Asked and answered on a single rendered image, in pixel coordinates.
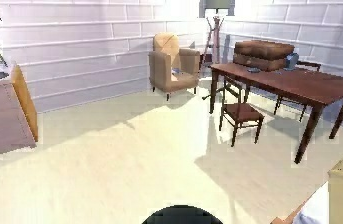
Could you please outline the dark round robot base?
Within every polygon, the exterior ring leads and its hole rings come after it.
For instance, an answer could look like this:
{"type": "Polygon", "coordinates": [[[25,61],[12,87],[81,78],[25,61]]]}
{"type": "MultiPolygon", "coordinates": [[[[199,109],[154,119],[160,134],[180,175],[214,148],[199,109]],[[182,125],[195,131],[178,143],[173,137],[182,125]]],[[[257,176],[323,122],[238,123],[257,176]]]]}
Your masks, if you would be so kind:
{"type": "Polygon", "coordinates": [[[204,209],[190,205],[173,205],[154,212],[141,224],[223,224],[223,222],[204,209]]]}

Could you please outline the dark brown wooden chair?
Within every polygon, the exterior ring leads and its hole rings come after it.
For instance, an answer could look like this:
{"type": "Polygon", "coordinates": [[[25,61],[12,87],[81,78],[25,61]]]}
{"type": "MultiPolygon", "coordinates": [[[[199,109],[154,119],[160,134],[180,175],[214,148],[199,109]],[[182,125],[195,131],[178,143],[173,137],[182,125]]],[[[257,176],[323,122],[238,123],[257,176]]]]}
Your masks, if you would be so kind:
{"type": "Polygon", "coordinates": [[[242,99],[242,91],[242,86],[235,80],[228,77],[224,78],[219,130],[222,130],[223,120],[226,119],[233,127],[231,146],[235,145],[235,139],[239,129],[251,127],[256,128],[254,143],[257,143],[264,121],[264,115],[242,99]],[[226,93],[230,93],[237,101],[234,103],[227,103],[226,93]]]}
{"type": "MultiPolygon", "coordinates": [[[[316,71],[318,71],[318,72],[320,71],[320,68],[321,68],[321,64],[314,63],[314,62],[307,62],[307,61],[298,61],[297,65],[302,65],[302,66],[305,66],[305,67],[312,67],[312,68],[315,68],[316,71]]],[[[305,113],[305,111],[307,109],[307,105],[303,104],[303,103],[296,102],[296,101],[288,99],[288,98],[284,98],[283,96],[278,96],[276,104],[275,104],[274,112],[273,112],[274,115],[276,115],[277,110],[280,108],[280,106],[281,106],[281,104],[283,102],[295,103],[295,104],[301,105],[303,107],[301,115],[300,115],[300,118],[299,118],[299,122],[301,122],[302,118],[303,118],[303,115],[304,115],[304,113],[305,113]]]]}

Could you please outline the floor lamp with tripod legs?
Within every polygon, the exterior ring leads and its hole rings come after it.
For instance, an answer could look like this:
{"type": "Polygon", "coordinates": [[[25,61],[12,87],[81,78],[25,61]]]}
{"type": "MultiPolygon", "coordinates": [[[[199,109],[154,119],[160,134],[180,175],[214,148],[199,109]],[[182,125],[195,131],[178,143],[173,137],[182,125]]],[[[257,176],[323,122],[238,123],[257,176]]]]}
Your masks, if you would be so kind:
{"type": "Polygon", "coordinates": [[[234,6],[235,0],[200,0],[199,17],[205,18],[209,27],[207,41],[202,54],[200,72],[211,64],[220,62],[220,29],[224,18],[219,15],[220,10],[229,11],[234,6]],[[206,16],[207,10],[214,10],[212,21],[206,16]]]}

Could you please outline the brown suitcase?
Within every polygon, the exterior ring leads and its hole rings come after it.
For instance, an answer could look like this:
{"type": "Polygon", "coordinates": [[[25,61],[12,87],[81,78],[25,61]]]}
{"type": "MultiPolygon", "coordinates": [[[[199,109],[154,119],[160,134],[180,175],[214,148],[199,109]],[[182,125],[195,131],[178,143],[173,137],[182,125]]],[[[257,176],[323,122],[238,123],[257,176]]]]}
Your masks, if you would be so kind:
{"type": "Polygon", "coordinates": [[[293,51],[293,45],[278,42],[263,40],[236,42],[233,62],[262,71],[275,71],[285,67],[286,57],[293,51]]]}

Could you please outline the blue grey box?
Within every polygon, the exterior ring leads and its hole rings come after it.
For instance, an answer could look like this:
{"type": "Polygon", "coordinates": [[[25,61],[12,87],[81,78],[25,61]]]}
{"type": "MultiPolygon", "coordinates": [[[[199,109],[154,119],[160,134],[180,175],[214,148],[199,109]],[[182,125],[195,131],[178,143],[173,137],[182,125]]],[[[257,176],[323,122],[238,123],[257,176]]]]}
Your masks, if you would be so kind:
{"type": "Polygon", "coordinates": [[[285,70],[292,71],[295,69],[297,62],[299,61],[299,55],[297,53],[291,53],[286,57],[285,70]]]}

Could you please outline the dark brown wooden table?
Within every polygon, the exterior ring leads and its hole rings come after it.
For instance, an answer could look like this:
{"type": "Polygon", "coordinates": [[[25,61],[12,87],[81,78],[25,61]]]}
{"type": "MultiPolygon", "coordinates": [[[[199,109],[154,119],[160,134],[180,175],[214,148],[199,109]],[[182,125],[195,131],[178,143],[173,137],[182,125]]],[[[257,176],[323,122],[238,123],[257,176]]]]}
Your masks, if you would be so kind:
{"type": "MultiPolygon", "coordinates": [[[[294,162],[300,163],[313,135],[323,109],[343,98],[343,77],[323,72],[295,69],[259,73],[248,72],[248,67],[235,63],[212,64],[210,114],[214,111],[217,82],[220,76],[232,78],[247,87],[256,87],[290,98],[312,107],[294,162]]],[[[329,135],[334,139],[343,122],[343,105],[329,135]]]]}

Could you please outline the light wood cabinet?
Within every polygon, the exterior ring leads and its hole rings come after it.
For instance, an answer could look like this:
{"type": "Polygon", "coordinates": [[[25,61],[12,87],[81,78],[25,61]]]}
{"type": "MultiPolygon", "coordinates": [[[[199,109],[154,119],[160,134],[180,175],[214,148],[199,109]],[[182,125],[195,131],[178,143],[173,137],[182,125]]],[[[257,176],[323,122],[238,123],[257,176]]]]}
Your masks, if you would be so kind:
{"type": "Polygon", "coordinates": [[[0,154],[38,142],[37,111],[19,65],[0,79],[0,154]]]}

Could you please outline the white bed with wood frame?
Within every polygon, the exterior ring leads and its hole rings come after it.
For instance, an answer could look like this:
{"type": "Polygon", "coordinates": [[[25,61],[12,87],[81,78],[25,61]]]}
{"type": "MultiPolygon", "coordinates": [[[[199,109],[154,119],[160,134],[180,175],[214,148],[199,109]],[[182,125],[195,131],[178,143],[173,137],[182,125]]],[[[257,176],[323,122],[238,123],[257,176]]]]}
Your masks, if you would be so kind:
{"type": "Polygon", "coordinates": [[[325,182],[285,219],[275,217],[270,224],[329,224],[329,191],[325,182]]]}

